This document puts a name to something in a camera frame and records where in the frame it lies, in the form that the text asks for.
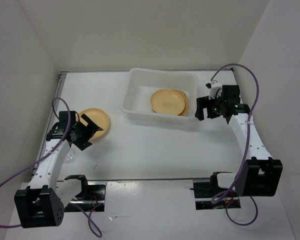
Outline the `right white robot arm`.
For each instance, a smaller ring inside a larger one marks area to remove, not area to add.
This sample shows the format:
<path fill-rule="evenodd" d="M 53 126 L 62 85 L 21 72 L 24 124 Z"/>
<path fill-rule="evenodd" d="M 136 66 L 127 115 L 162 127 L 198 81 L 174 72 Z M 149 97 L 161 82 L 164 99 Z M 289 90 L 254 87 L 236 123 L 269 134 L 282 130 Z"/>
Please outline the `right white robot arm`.
<path fill-rule="evenodd" d="M 209 184 L 210 193 L 221 196 L 226 190 L 235 190 L 240 197 L 272 197 L 275 195 L 283 164 L 267 151 L 255 127 L 252 110 L 241 102 L 238 85 L 207 83 L 209 94 L 196 99 L 195 117 L 223 117 L 235 134 L 242 152 L 242 162 L 232 183 L 227 186 L 221 179 Z"/>

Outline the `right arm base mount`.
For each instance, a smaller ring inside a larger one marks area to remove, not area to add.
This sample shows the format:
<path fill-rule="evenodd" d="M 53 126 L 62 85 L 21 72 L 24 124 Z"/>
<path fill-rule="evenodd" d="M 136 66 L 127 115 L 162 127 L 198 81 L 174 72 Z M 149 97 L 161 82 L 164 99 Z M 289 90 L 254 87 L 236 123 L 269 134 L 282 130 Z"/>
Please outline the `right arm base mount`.
<path fill-rule="evenodd" d="M 241 203 L 235 191 L 232 191 L 226 198 L 219 203 L 213 204 L 212 197 L 219 192 L 225 191 L 225 188 L 218 187 L 217 183 L 211 183 L 209 178 L 193 180 L 193 186 L 190 188 L 194 194 L 195 209 L 198 210 L 223 210 L 240 209 Z"/>

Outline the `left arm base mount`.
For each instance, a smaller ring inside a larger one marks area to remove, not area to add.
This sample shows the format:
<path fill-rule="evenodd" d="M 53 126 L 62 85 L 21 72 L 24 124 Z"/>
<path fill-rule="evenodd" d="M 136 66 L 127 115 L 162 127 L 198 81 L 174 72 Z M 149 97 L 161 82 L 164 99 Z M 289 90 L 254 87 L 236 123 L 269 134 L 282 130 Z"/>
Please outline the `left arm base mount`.
<path fill-rule="evenodd" d="M 72 197 L 67 206 L 64 207 L 66 213 L 75 213 L 80 210 L 73 205 L 79 206 L 86 213 L 93 210 L 93 212 L 105 211 L 105 198 L 106 198 L 106 183 L 89 181 L 87 192 L 84 195 L 76 195 Z"/>

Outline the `tan plate with bear print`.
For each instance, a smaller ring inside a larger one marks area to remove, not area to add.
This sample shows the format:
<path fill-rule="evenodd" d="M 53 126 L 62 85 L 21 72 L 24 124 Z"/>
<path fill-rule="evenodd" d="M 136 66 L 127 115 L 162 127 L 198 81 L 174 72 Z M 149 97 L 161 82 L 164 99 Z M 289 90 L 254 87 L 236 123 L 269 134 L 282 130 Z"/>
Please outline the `tan plate with bear print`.
<path fill-rule="evenodd" d="M 104 137 L 109 130 L 110 127 L 110 118 L 108 114 L 100 108 L 87 108 L 79 112 L 80 121 L 86 126 L 88 123 L 82 119 L 82 115 L 85 114 L 89 117 L 96 125 L 102 128 L 102 130 L 98 130 L 90 141 L 96 141 Z"/>

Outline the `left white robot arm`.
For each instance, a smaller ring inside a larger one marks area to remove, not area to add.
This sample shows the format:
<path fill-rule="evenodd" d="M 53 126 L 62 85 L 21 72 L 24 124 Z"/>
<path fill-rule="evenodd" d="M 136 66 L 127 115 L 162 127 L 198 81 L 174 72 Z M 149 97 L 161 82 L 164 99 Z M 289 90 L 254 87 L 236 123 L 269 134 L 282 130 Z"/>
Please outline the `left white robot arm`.
<path fill-rule="evenodd" d="M 74 198 L 84 200 L 90 193 L 83 174 L 68 175 L 61 182 L 58 178 L 71 147 L 85 150 L 92 145 L 90 139 L 103 128 L 86 114 L 77 117 L 75 111 L 60 111 L 58 119 L 46 135 L 47 158 L 39 163 L 27 187 L 14 195 L 20 224 L 25 229 L 59 226 L 65 207 Z"/>

